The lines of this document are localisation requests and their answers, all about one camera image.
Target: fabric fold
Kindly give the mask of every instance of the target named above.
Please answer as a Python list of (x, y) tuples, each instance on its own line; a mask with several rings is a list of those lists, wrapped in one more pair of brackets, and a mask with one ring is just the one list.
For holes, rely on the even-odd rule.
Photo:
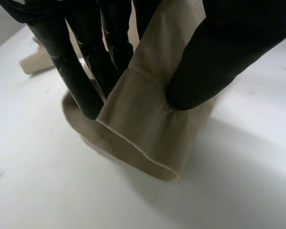
[(72, 128), (96, 151), (162, 180), (178, 178), (216, 99), (177, 111), (167, 104), (165, 90), (204, 17), (201, 0), (163, 0), (96, 121), (84, 118), (69, 93), (64, 97)]

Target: folded fabric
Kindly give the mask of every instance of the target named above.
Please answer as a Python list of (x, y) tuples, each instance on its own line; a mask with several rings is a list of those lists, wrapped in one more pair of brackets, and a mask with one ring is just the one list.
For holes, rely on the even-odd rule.
[(204, 17), (201, 0), (163, 0), (96, 121), (86, 119), (65, 95), (63, 110), (72, 128), (98, 152), (162, 180), (178, 178), (215, 98), (177, 111), (167, 104), (165, 90)]

